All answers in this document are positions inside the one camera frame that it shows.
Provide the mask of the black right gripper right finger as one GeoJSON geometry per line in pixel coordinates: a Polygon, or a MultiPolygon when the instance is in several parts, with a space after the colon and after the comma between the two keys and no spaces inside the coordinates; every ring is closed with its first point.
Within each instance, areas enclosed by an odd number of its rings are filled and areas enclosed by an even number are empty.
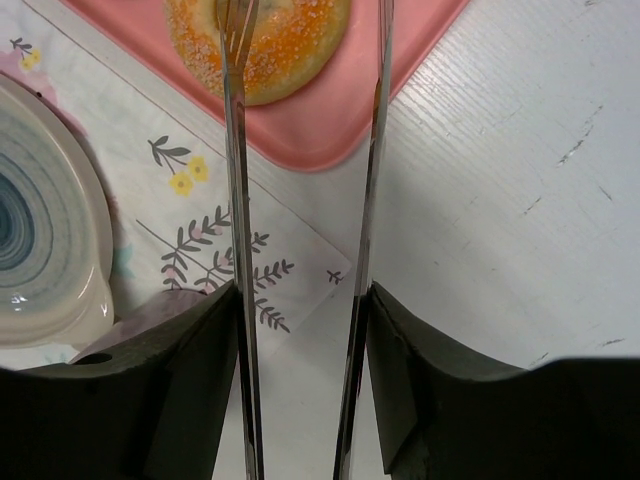
{"type": "Polygon", "coordinates": [[[391,477],[638,477],[637,359],[521,369],[425,323],[380,285],[370,303],[369,369],[391,477]]]}

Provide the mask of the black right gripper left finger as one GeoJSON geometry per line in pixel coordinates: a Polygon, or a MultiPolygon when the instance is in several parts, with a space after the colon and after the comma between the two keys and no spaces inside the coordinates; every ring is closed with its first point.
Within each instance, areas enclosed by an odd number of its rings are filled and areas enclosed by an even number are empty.
{"type": "Polygon", "coordinates": [[[226,284],[170,315],[157,297],[124,342],[1,373],[5,479],[208,479],[237,357],[226,284]]]}

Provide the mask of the orange donut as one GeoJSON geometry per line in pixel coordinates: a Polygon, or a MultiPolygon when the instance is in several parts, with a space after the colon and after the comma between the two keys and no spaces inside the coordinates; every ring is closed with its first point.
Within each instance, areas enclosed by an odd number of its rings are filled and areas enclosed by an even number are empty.
{"type": "MultiPolygon", "coordinates": [[[[332,0],[257,1],[256,25],[244,70],[246,104],[293,94],[323,69],[342,41],[351,3],[332,0]]],[[[223,95],[220,21],[224,1],[166,1],[171,42],[190,73],[223,95]]]]}

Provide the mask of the metal tongs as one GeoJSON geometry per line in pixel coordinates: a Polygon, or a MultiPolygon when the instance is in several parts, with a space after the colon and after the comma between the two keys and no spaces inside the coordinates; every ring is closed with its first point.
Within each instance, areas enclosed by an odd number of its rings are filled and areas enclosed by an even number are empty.
{"type": "MultiPolygon", "coordinates": [[[[229,170],[232,253],[235,268],[234,284],[243,307],[243,320],[239,326],[239,363],[246,474],[250,479],[261,479],[265,474],[265,469],[256,338],[256,301],[251,253],[252,232],[243,81],[250,43],[257,21],[258,4],[255,1],[215,2],[214,12],[220,34],[222,59],[226,157],[229,170]]],[[[333,476],[336,479],[348,479],[351,476],[354,425],[369,318],[369,290],[371,288],[369,269],[375,199],[379,167],[385,151],[385,127],[392,76],[393,26],[393,2],[379,2],[379,78],[373,96],[363,218],[333,468],[333,476]]]]}

